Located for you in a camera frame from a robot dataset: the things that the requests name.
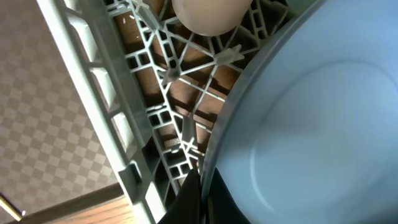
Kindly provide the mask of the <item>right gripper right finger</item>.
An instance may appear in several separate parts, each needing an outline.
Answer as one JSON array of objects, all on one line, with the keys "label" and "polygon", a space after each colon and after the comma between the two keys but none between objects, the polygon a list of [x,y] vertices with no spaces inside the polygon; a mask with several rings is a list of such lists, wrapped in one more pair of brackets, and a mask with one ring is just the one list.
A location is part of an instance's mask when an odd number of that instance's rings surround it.
[{"label": "right gripper right finger", "polygon": [[209,224],[250,224],[234,202],[221,174],[215,169],[207,200]]}]

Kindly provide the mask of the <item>pink cup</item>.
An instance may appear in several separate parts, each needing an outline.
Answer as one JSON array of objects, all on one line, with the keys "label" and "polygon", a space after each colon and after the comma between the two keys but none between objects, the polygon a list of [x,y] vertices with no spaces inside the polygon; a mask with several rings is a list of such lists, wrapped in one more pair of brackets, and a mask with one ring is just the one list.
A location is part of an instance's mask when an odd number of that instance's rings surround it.
[{"label": "pink cup", "polygon": [[179,21],[190,31],[217,36],[240,24],[252,0],[172,0]]}]

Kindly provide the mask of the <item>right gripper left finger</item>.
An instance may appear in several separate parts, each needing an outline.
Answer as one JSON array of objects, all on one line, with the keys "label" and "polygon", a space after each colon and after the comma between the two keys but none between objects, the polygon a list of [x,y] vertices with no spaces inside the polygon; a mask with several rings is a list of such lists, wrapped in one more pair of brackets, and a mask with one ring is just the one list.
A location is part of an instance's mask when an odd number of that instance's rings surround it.
[{"label": "right gripper left finger", "polygon": [[197,170],[192,169],[170,209],[159,224],[199,224],[201,219],[201,183]]}]

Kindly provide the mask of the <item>grey dishwasher rack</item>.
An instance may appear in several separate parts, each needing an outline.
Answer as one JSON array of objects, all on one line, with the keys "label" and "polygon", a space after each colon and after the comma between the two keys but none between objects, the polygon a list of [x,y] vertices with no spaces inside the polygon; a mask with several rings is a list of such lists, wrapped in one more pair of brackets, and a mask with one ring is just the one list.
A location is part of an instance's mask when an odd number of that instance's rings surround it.
[{"label": "grey dishwasher rack", "polygon": [[203,166],[236,80],[292,20],[287,1],[253,0],[216,36],[190,31],[174,2],[38,3],[138,223],[157,223]]}]

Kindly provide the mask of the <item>dark blue plate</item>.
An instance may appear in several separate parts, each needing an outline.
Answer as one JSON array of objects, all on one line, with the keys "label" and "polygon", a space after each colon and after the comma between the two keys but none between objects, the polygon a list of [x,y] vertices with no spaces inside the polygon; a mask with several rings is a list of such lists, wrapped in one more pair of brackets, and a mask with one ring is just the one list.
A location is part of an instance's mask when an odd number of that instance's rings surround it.
[{"label": "dark blue plate", "polygon": [[397,222],[397,0],[315,1],[231,89],[208,142],[251,223]]}]

